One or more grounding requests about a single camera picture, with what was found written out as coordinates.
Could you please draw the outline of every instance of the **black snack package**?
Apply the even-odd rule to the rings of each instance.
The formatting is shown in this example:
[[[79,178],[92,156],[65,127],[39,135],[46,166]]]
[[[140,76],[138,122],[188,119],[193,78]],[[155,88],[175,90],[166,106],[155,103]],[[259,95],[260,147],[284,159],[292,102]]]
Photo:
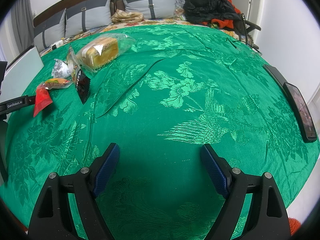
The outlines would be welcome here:
[[[73,51],[71,45],[68,49],[67,64],[71,73],[73,83],[76,86],[78,95],[81,99],[81,102],[84,104],[89,96],[90,78],[88,78],[81,69],[76,54]]]

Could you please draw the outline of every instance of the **candy wrapper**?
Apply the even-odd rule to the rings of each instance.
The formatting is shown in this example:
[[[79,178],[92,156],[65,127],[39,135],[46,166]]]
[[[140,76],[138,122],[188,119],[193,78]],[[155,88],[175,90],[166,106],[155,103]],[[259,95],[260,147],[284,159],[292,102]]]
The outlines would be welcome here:
[[[79,50],[77,58],[88,71],[97,72],[135,42],[135,39],[123,33],[102,34]]]
[[[70,70],[68,68],[67,63],[65,63],[64,61],[60,60],[60,59],[54,59],[56,61],[56,63],[54,64],[54,67],[52,69],[52,76],[54,78],[67,78],[69,77],[70,74]]]
[[[35,102],[35,108],[33,110],[33,117],[36,117],[36,115],[43,110],[46,106],[50,105],[52,103],[52,99],[47,91],[47,89],[43,87],[38,87],[36,89],[36,102]]]
[[[51,78],[48,79],[46,82],[42,82],[39,87],[45,89],[60,89],[60,88],[68,88],[72,84],[71,80],[66,80],[64,78]]]
[[[76,54],[73,51],[71,45],[67,54],[67,64],[71,73],[73,83],[76,85],[78,95],[81,99],[81,102],[84,104],[89,96],[90,78],[88,78],[81,69]]]
[[[33,110],[33,117],[35,117],[41,110],[52,103],[48,89],[68,88],[71,84],[71,80],[66,80],[64,78],[51,78],[38,85],[36,89],[36,102]]]

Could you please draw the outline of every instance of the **screw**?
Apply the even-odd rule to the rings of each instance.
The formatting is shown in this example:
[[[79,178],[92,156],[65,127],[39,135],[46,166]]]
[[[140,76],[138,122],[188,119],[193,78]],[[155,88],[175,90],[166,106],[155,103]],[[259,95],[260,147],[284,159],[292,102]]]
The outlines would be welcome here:
[[[57,176],[57,173],[55,173],[55,172],[51,172],[50,174],[49,174],[49,178],[50,179],[53,179],[53,178],[55,178]]]
[[[80,172],[83,173],[83,174],[88,173],[88,171],[89,171],[89,168],[88,168],[88,167],[83,167],[83,168],[80,170]]]
[[[239,173],[241,172],[241,170],[240,170],[239,168],[233,168],[233,169],[232,169],[232,172],[233,172],[234,174],[239,174]]]
[[[266,173],[264,174],[264,176],[266,176],[267,179],[271,179],[271,178],[272,178],[272,175],[271,175],[270,172],[266,172]]]

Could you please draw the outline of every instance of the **beige blanket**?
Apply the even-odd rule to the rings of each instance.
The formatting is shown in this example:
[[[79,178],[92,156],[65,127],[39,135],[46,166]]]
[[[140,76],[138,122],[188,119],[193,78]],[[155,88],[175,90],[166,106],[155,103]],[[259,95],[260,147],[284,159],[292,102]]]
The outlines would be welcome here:
[[[139,23],[143,19],[143,14],[140,12],[124,12],[119,9],[111,17],[113,23]]]

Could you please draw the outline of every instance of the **red snack package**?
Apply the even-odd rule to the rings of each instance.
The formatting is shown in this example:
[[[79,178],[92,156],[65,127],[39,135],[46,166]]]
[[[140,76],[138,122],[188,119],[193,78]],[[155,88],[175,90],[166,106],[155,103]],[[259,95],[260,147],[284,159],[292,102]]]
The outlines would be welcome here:
[[[33,111],[33,117],[35,117],[42,109],[52,103],[52,99],[49,92],[45,88],[36,89],[36,103]]]

